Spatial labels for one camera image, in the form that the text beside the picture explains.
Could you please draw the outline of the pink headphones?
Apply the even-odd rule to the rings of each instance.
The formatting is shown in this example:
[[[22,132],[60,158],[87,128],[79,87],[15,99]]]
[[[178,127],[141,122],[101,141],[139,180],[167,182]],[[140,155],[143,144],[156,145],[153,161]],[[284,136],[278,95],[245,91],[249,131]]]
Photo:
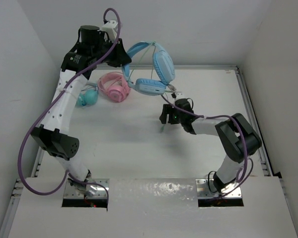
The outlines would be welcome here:
[[[123,74],[120,72],[110,72],[101,76],[97,85],[102,93],[116,103],[124,101],[131,90]]]

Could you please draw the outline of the light blue headphones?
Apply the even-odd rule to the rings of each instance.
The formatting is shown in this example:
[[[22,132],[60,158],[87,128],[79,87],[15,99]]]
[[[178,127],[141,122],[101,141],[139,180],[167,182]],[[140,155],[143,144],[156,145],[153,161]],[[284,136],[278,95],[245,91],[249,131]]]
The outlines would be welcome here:
[[[152,53],[151,73],[158,76],[158,80],[153,78],[138,78],[136,81],[131,80],[133,70],[130,65],[122,67],[122,75],[129,88],[148,96],[161,96],[166,92],[176,92],[177,89],[171,84],[175,79],[175,67],[173,60],[167,50],[157,42],[141,41],[127,50],[127,55],[133,58],[137,53],[145,50],[147,52],[151,47],[154,48]]]

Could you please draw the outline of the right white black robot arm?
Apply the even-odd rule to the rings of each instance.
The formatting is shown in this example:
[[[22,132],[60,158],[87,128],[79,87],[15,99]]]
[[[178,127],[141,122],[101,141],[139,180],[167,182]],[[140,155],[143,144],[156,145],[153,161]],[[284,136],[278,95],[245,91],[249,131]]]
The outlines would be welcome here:
[[[230,183],[243,181],[248,157],[262,146],[258,133],[243,114],[197,115],[188,98],[164,104],[159,120],[162,124],[180,124],[185,132],[192,135],[213,135],[220,139],[225,158],[213,175],[213,186],[218,193]]]

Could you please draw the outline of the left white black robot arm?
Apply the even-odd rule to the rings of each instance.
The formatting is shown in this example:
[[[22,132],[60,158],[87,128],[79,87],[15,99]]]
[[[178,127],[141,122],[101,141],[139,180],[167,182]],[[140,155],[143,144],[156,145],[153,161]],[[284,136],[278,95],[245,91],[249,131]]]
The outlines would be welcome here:
[[[76,157],[79,140],[68,135],[70,120],[79,95],[97,65],[107,63],[112,67],[122,67],[131,62],[123,47],[120,31],[120,25],[110,27],[107,24],[102,28],[92,25],[79,28],[77,41],[61,64],[51,105],[27,134],[79,184],[87,181],[89,170]]]

